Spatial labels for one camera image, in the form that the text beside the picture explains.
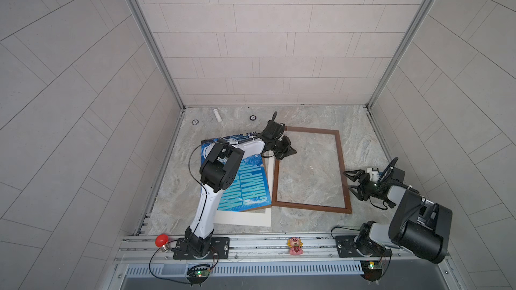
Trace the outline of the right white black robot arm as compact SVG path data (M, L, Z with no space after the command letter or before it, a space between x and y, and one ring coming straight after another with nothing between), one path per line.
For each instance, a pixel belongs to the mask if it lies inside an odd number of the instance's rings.
M448 255L453 212L428 200L404 184L405 172L388 165L383 171L345 171L358 185L349 190L360 201L381 200L383 210L394 209L389 224L369 221L361 225L354 243L361 256L382 256L389 248L400 248L416 257L438 264Z

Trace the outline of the cream white mat board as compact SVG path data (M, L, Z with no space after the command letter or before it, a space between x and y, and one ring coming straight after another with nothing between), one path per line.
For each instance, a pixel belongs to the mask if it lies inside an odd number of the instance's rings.
M274 161L268 161L269 164L275 165ZM274 179L274 170L270 173L271 182ZM242 203L239 199L241 194L239 187L239 173L232 183L231 187L228 188L219 204L218 210L214 222L216 224L229 224L238 226L259 226L269 227L271 226L271 208L266 210L242 212Z

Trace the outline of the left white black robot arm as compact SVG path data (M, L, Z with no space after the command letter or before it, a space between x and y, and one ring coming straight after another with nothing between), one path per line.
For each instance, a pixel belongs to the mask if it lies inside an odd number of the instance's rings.
M224 191L237 177L242 160L269 151L278 160L297 153L290 138L284 135L285 130L285 124L272 118L260 133L241 139L218 138L211 143L209 153L201 162L200 179L197 180L201 186L200 202L193 222L185 230L189 252L204 257L210 251L216 211Z

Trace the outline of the brown wooden picture frame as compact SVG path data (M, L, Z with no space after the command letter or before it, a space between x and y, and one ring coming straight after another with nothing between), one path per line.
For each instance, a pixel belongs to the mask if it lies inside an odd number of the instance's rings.
M288 126L286 133L300 135L301 141L294 156L275 161L272 205L353 213L339 131Z

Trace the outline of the blue poster photo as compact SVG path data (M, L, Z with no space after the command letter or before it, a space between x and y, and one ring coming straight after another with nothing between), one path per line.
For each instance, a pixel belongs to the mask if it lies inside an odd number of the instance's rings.
M216 196L219 211L245 212L271 205L262 160L265 142L254 134L202 141L201 199L197 213L208 209Z

